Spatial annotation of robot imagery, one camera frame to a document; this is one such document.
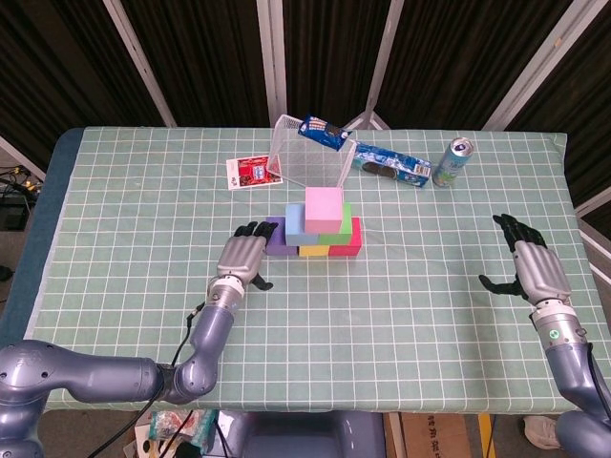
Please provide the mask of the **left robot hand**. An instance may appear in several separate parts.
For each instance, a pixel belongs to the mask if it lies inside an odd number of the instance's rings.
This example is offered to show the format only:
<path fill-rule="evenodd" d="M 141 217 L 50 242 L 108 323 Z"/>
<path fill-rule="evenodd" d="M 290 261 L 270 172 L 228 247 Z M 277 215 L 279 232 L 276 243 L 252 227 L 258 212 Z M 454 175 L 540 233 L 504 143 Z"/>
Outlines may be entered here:
<path fill-rule="evenodd" d="M 273 283 L 266 281 L 259 269 L 266 246 L 277 227 L 276 222 L 268 221 L 250 221 L 239 226 L 223 247 L 217 275 L 236 277 L 243 286 L 253 284 L 261 291 L 272 289 Z"/>

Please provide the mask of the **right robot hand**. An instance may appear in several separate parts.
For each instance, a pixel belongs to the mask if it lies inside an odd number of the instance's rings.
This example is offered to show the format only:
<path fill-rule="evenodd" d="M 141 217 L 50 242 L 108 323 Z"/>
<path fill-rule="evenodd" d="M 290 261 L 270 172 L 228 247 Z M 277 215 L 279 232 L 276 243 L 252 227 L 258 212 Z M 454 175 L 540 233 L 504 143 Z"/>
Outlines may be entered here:
<path fill-rule="evenodd" d="M 478 278 L 496 295 L 520 296 L 533 306 L 551 300 L 570 304 L 569 281 L 556 253 L 547 247 L 541 233 L 511 215 L 493 215 L 509 246 L 516 268 L 513 282 L 494 283 L 485 275 Z"/>

